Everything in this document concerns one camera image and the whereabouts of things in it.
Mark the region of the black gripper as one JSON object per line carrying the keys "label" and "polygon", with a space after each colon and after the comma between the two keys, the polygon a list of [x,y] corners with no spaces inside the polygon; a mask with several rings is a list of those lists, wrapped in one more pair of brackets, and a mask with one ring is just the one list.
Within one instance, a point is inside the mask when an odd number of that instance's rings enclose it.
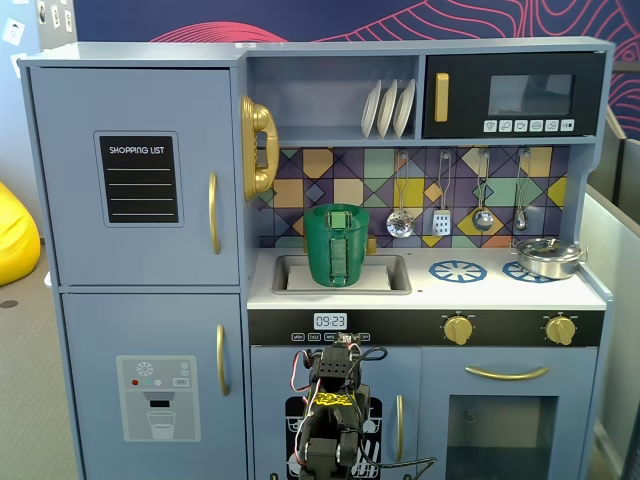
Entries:
{"label": "black gripper", "polygon": [[335,344],[311,351],[310,398],[320,392],[368,399],[368,386],[362,383],[361,354],[358,344]]}

